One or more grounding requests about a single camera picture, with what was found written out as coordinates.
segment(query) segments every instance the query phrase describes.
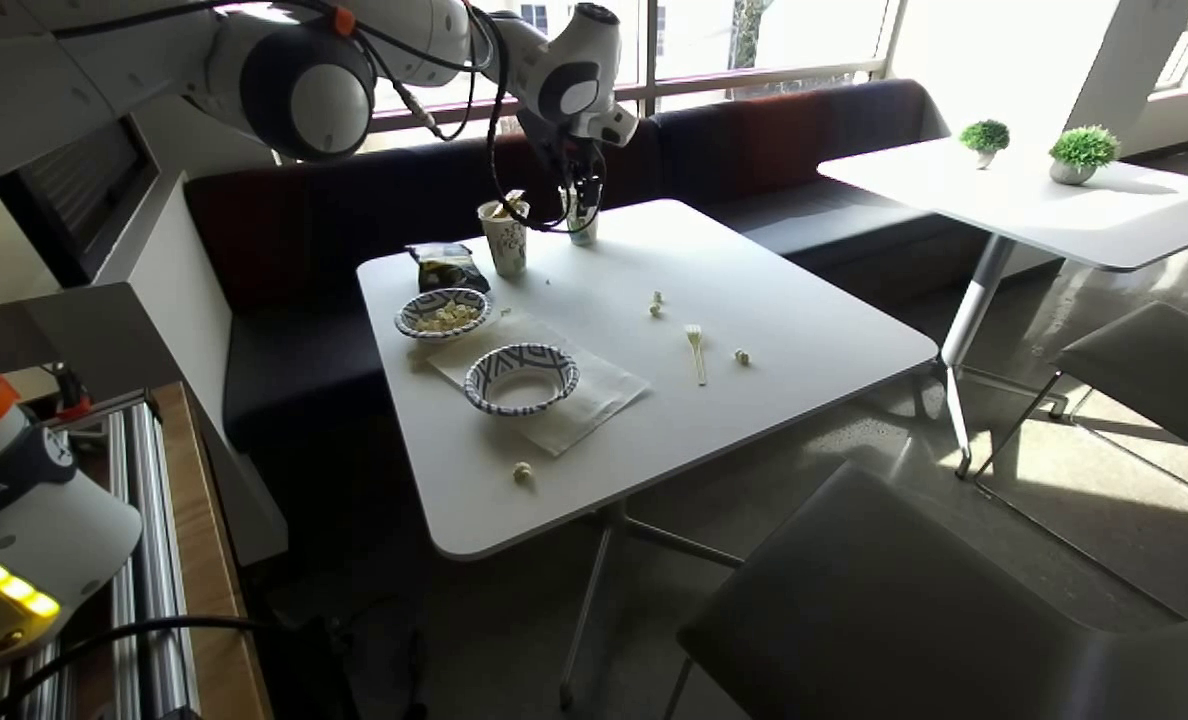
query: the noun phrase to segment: bowl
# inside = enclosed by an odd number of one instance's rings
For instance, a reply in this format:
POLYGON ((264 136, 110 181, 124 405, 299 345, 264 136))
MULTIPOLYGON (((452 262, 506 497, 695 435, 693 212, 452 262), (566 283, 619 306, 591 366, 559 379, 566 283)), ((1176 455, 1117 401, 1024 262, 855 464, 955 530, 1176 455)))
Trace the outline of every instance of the bowl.
POLYGON ((430 287, 408 299, 395 330, 412 341, 452 341, 484 326, 489 296, 474 287, 430 287))
POLYGON ((468 367, 468 401, 489 418, 534 418, 581 384, 581 366, 552 345, 504 345, 468 367))

